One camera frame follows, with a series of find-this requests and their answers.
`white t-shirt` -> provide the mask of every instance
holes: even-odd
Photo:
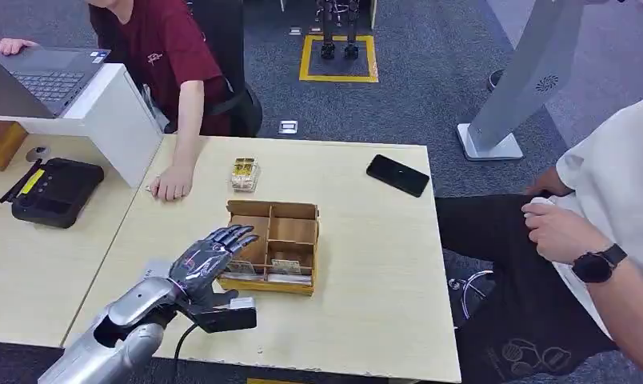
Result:
[[[568,150],[557,161],[557,172],[575,192],[550,200],[587,218],[618,244],[643,273],[643,100],[616,112]],[[554,267],[611,337],[585,284],[571,266],[554,263]]]

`robot feet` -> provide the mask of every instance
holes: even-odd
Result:
[[[359,48],[354,44],[345,47],[345,58],[356,60],[359,58]]]
[[[332,42],[325,42],[323,46],[321,46],[321,58],[325,60],[331,60],[335,57],[336,55],[336,46]]]

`black cable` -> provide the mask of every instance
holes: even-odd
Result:
[[[175,384],[175,382],[178,380],[178,355],[180,354],[180,348],[182,347],[182,343],[185,341],[185,338],[192,333],[193,330],[195,330],[198,327],[197,324],[192,324],[190,328],[188,328],[184,334],[180,337],[180,340],[178,340],[178,344],[175,347],[175,354],[174,354],[174,368],[173,368],[173,377],[171,378],[171,383]]]

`wooden compartment box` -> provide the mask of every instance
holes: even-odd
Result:
[[[314,292],[318,209],[314,204],[230,200],[230,225],[254,226],[260,238],[227,266],[218,282],[225,290]]]

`black pants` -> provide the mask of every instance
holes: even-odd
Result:
[[[563,375],[616,345],[529,240],[521,206],[531,198],[439,198],[444,248],[493,262],[496,286],[456,331],[463,384]]]

